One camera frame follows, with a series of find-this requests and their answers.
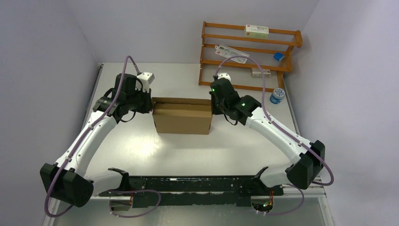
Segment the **cardboard box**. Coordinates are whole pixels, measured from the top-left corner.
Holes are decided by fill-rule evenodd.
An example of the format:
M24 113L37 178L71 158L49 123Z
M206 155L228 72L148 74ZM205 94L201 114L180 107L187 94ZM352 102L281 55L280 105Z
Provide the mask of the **cardboard box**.
M154 97L152 101L152 117L158 133L209 134L211 100Z
M245 26L245 37L267 39L269 37L269 28L247 24Z

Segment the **table surface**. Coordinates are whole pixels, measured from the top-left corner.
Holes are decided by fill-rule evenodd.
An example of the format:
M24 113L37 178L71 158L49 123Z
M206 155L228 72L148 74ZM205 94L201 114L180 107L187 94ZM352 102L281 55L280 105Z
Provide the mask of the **table surface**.
M91 108L113 87L122 66L104 64ZM198 86L199 64L139 64L139 69L155 74L152 97L210 99L210 88ZM127 73L135 74L132 64L128 65ZM233 81L242 78L231 76ZM261 100L259 91L239 90L239 94ZM266 95L266 109L295 131L287 99L275 105L268 99L270 93ZM289 163L287 157L269 140L242 125L232 126L222 115L213 117L209 135L181 135L158 134L151 114L137 114L132 121L119 123L109 133L89 164L87 176L110 167L141 176L255 175L265 166L286 163Z
M151 84L152 97L185 97L210 99L209 87L198 86L199 64L138 64L140 71L155 74ZM122 71L122 63L105 63L97 81L91 108L115 83ZM127 73L135 74L129 64ZM233 83L250 81L250 74L238 70L229 72ZM267 87L275 87L277 77L267 79ZM261 101L261 92L238 90L240 96L251 95ZM272 104L266 93L266 109L288 128L295 131L289 104L284 98L279 105ZM254 175L265 166L289 163L286 156L269 140L242 125L232 126L224 117L214 116L209 135L157 134L150 114L137 114L128 123L120 123L102 142L89 164L87 176L107 168L118 168L133 176L202 176L202 175ZM276 212L286 211L298 204L294 199L279 199ZM119 219L108 214L108 202L91 200L82 208L73 208L56 220L56 225L243 225L262 224L266 219L256 216L251 207L234 205L165 206L141 218ZM131 209L127 215L145 212ZM273 217L269 225L324 225L317 198L307 198L305 204L290 217Z

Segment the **gray wall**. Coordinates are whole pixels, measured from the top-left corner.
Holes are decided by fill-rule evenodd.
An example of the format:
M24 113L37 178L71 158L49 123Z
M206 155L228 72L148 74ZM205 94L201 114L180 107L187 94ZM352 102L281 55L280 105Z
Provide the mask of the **gray wall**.
M202 22L301 30L319 0L67 0L99 62L199 63Z
M0 3L0 225L41 225L39 170L77 136L97 62L63 0Z
M397 0L320 0L286 81L301 133L326 144L337 226L398 225L398 12Z

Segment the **white box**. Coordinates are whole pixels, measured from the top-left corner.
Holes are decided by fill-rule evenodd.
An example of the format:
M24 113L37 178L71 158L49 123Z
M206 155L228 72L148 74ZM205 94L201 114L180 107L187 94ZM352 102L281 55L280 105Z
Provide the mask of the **white box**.
M257 38L257 39L267 39L269 36L269 28L256 26L256 25L245 25L245 37Z
M271 77L271 71L269 69L263 69L263 74L267 78ZM251 76L254 77L254 78L261 78L262 74L261 74L261 71L259 70L259 68L252 68Z
M225 57L225 58L229 58L229 57L235 57L235 56L246 56L249 57L249 54L243 53L241 51L238 51L236 49L230 48L228 46L224 46L224 45L219 45L219 46L215 46L216 49L216 54ZM240 64L245 64L245 62L247 61L246 58L243 57L236 57L231 59L232 61L235 61L237 63Z

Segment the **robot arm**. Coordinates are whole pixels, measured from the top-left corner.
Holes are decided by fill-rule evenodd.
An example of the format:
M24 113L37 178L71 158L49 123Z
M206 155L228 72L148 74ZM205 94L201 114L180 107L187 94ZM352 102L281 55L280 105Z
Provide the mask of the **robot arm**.
M99 119L112 103L120 84L121 74L116 77L115 87L107 91L95 104L87 124L67 149L67 151L56 160L53 165L44 164L40 170L46 191L55 179L59 167L63 166L65 160L69 160L63 167L60 175L56 178L51 197L62 200L77 207L86 204L93 194L98 194L111 189L126 191L129 189L128 173L110 168L106 172L94 175L91 178L85 176L88 165L96 153L102 141L115 126L123 121L122 117L129 111L134 115L138 113L149 113L152 110L150 84L154 80L152 73L141 73L138 76L125 74L120 94L113 108L95 126L93 122ZM71 150L84 137L76 149L72 158L69 157Z
M220 73L211 83L213 114L224 114L242 125L254 129L270 140L289 159L290 164L266 169L260 180L267 186L293 184L298 188L307 189L323 165L311 153L301 147L307 145L324 160L325 147L322 142L311 143L308 139L294 133L271 114L269 117L263 112L262 105L251 96L239 97L234 90L227 73ZM288 134L296 137L295 142L275 125L283 128Z

